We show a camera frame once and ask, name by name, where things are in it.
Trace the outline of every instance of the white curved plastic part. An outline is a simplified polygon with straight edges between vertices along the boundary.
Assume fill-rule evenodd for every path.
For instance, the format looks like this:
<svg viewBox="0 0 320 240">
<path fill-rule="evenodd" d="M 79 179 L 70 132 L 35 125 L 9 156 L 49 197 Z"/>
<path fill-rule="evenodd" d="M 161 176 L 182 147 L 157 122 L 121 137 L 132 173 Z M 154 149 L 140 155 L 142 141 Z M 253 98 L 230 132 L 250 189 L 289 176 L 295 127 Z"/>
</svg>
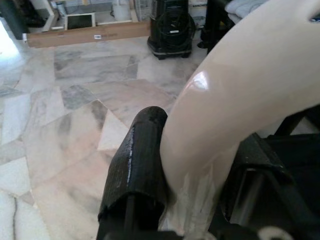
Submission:
<svg viewBox="0 0 320 240">
<path fill-rule="evenodd" d="M 309 21 L 319 10 L 320 0 L 265 3 L 191 76 L 160 145 L 178 233 L 208 229 L 240 141 L 320 103 L 320 24 Z"/>
</svg>

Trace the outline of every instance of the white cloth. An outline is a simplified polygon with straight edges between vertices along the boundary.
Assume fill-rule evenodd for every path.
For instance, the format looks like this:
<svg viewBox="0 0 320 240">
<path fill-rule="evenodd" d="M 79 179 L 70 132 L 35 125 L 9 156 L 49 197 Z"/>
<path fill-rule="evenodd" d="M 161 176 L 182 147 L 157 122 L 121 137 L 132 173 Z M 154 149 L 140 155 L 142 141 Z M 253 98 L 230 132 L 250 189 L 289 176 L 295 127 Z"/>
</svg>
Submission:
<svg viewBox="0 0 320 240">
<path fill-rule="evenodd" d="M 240 20 L 234 15 L 243 19 L 267 1 L 268 0 L 233 0 L 225 6 L 225 11 L 231 14 L 231 17 L 229 16 L 229 18 L 236 24 Z"/>
</svg>

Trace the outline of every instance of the marble floor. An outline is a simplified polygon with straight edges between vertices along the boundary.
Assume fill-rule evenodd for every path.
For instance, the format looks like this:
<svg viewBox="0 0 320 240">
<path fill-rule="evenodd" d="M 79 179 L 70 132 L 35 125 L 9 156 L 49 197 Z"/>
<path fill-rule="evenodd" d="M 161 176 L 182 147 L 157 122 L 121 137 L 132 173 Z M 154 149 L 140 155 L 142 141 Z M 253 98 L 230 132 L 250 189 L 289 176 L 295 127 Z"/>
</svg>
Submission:
<svg viewBox="0 0 320 240">
<path fill-rule="evenodd" d="M 169 112 L 206 51 L 159 61 L 146 37 L 29 49 L 2 23 L 0 239 L 95 239 L 133 118 L 148 106 Z"/>
</svg>

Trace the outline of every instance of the white bottle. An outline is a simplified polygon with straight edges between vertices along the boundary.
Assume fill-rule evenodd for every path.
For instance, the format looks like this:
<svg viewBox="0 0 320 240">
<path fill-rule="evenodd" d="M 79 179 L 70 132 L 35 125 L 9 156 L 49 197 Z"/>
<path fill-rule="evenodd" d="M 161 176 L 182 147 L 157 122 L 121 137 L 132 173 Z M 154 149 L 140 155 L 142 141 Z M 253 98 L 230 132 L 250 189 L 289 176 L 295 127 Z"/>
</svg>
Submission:
<svg viewBox="0 0 320 240">
<path fill-rule="evenodd" d="M 115 20 L 127 21 L 131 19 L 130 5 L 128 0 L 114 0 L 112 2 Z"/>
</svg>

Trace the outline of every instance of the black vacuum cleaner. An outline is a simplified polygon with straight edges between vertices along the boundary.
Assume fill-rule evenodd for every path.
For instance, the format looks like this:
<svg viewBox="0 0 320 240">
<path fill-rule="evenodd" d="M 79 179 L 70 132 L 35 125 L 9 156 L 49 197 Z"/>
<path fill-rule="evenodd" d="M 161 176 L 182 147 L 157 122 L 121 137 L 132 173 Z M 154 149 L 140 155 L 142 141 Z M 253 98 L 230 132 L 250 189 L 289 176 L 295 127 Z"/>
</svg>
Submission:
<svg viewBox="0 0 320 240">
<path fill-rule="evenodd" d="M 151 33 L 147 44 L 163 60 L 188 58 L 196 26 L 188 13 L 188 0 L 152 0 Z"/>
</svg>

